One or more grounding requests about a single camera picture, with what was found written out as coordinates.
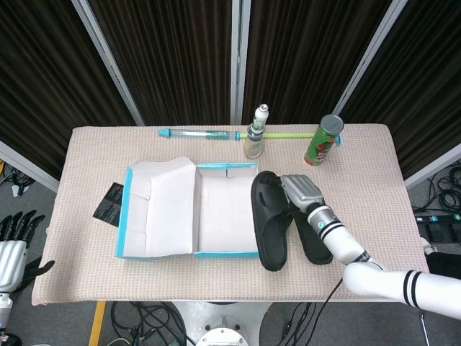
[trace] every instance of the slide sandal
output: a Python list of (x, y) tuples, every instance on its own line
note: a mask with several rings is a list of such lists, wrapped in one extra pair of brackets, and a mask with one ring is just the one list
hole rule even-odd
[(281, 270), (287, 261), (287, 229), (292, 223), (290, 205), (273, 172), (259, 173), (251, 186), (254, 233), (259, 259), (267, 270)]
[(308, 260), (314, 265), (331, 263), (333, 255), (308, 223), (308, 216), (300, 211), (295, 211), (294, 217), (297, 232), (300, 235), (304, 253)]

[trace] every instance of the open shoe box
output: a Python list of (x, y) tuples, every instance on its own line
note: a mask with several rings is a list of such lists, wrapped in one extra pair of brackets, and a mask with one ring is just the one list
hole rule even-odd
[(186, 157), (127, 168), (116, 256), (258, 257), (251, 209), (256, 162)]

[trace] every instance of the black card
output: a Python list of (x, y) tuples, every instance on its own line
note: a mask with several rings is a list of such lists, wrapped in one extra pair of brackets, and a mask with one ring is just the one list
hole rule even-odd
[(123, 185), (114, 182), (93, 214), (94, 218), (118, 227), (122, 207)]

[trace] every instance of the pringles can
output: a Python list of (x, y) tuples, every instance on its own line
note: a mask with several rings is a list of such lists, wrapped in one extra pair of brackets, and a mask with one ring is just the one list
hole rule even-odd
[(323, 116), (304, 154), (304, 161), (311, 166), (321, 164), (343, 128), (344, 121), (338, 115)]

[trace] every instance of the table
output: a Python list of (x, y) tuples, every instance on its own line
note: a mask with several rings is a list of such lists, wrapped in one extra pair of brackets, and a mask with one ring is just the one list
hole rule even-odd
[[(191, 127), (244, 130), (243, 126)], [(193, 162), (247, 161), (243, 141), (161, 138), (156, 127), (77, 128), (68, 147), (32, 304), (95, 300), (323, 301), (344, 266), (311, 264), (293, 223), (288, 259), (268, 272), (258, 259), (194, 259), (192, 255), (140, 262), (115, 257), (117, 229), (92, 217), (126, 166), (187, 156)], [(316, 125), (269, 125), (271, 132), (313, 132)], [(346, 124), (341, 147), (319, 167), (303, 161), (309, 140), (269, 139), (259, 170), (306, 174), (367, 251), (389, 270), (427, 271), (408, 195), (385, 125)], [(332, 301), (382, 301), (350, 293)]]

